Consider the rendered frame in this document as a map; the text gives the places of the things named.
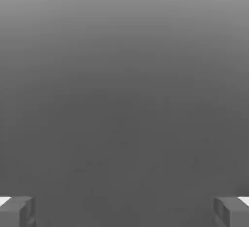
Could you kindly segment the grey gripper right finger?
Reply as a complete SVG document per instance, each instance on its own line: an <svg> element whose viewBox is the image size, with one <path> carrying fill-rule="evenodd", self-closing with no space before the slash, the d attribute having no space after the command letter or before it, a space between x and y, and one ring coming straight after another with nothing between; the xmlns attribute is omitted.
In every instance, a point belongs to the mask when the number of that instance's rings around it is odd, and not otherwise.
<svg viewBox="0 0 249 227"><path fill-rule="evenodd" d="M249 196L215 197L213 211L216 227L249 227Z"/></svg>

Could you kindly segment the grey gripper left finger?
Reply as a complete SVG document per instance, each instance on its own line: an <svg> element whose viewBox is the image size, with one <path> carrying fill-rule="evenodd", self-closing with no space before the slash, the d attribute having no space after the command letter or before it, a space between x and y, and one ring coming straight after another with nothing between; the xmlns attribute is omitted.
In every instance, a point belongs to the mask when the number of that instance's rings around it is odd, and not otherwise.
<svg viewBox="0 0 249 227"><path fill-rule="evenodd" d="M0 227L36 227L36 199L0 196Z"/></svg>

